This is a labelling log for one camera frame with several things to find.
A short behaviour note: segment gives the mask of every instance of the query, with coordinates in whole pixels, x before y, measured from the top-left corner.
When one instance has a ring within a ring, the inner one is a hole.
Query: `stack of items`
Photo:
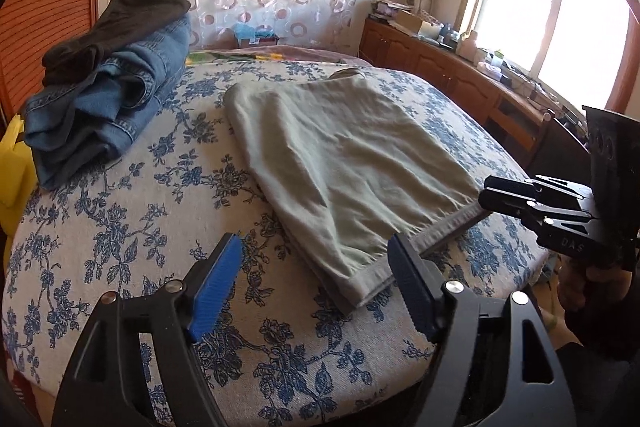
[[[190,6],[111,0],[88,33],[45,53],[44,89],[21,111],[43,188],[121,156],[140,135],[184,71]]]
[[[515,92],[526,96],[529,99],[529,103],[539,111],[545,111],[550,109],[556,114],[564,113],[561,103],[553,93],[546,92],[546,90],[540,85],[540,83],[533,83],[533,88],[530,90],[524,86],[520,89],[514,89]]]
[[[399,2],[377,0],[371,2],[371,17],[381,22],[389,22],[395,20],[398,12],[411,12],[413,9],[413,6]]]

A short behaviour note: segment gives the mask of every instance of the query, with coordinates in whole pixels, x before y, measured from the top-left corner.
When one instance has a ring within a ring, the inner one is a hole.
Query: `cardboard box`
[[[396,15],[396,22],[404,28],[417,35],[422,28],[422,19],[408,12],[399,11]]]
[[[254,40],[242,39],[240,41],[241,48],[262,48],[264,46],[276,46],[279,37],[257,37]]]

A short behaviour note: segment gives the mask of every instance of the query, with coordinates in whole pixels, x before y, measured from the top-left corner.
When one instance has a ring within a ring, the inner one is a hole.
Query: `floral bedspread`
[[[342,316],[292,251],[246,170],[222,95],[235,81],[314,81],[344,66],[226,62],[186,70],[119,161],[54,192],[36,191],[15,237],[2,336],[15,367],[56,395],[79,331],[108,290],[148,295],[184,276],[225,232],[244,259],[231,298],[197,352],[230,426],[314,425],[383,400],[424,374],[432,347],[397,287]],[[524,178],[511,157],[447,97],[398,71],[362,68],[479,183]],[[447,277],[505,296],[545,258],[532,233],[491,215],[433,256]],[[142,338],[158,419],[171,421],[150,339]]]

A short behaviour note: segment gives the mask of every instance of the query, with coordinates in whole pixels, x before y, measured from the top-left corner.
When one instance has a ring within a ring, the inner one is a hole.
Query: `blue denim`
[[[185,15],[114,52],[82,82],[47,86],[25,103],[24,141],[43,188],[124,154],[182,76],[190,37]]]

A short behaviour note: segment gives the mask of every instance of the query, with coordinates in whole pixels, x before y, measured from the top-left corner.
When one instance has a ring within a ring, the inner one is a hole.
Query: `wooden headboard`
[[[0,104],[10,119],[42,86],[42,55],[87,31],[95,0],[6,0],[0,7]]]

